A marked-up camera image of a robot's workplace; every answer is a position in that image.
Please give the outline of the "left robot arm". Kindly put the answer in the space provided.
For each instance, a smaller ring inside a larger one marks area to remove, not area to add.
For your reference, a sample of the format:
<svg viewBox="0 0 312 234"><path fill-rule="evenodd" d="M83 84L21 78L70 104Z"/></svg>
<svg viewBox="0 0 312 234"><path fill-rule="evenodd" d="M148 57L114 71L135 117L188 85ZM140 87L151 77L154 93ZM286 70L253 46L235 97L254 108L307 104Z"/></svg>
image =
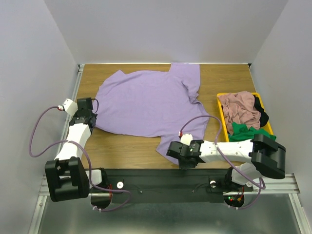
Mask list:
<svg viewBox="0 0 312 234"><path fill-rule="evenodd" d="M50 198L53 202L85 198L91 187L97 192L108 188L108 179L100 169L86 172L81 157L84 146L96 126L97 114L93 112L91 97L77 102L67 99L63 108L71 117L66 141L54 160L45 164Z"/></svg>

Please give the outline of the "lavender t-shirt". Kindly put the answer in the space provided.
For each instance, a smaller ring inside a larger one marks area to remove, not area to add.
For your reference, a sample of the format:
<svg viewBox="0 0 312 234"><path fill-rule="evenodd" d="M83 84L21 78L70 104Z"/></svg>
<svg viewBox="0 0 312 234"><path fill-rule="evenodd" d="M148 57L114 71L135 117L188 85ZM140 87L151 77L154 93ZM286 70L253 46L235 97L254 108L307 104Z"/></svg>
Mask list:
<svg viewBox="0 0 312 234"><path fill-rule="evenodd" d="M166 153L179 140L180 129L203 139L209 121L197 100L199 88L198 64L173 63L168 72L119 70L98 89L96 127L118 135L160 137L156 151L177 164Z"/></svg>

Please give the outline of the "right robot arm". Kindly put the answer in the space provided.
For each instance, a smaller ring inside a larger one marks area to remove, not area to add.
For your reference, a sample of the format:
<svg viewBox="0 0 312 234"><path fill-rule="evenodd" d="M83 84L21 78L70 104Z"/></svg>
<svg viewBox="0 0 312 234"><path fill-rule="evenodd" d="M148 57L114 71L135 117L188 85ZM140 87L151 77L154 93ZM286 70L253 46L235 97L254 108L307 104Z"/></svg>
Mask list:
<svg viewBox="0 0 312 234"><path fill-rule="evenodd" d="M199 163L226 161L230 169L224 178L229 190L260 177L284 179L286 148L263 134L239 142L215 143L195 140L191 134L184 134L179 141L172 141L167 155L178 160L181 169L196 167Z"/></svg>

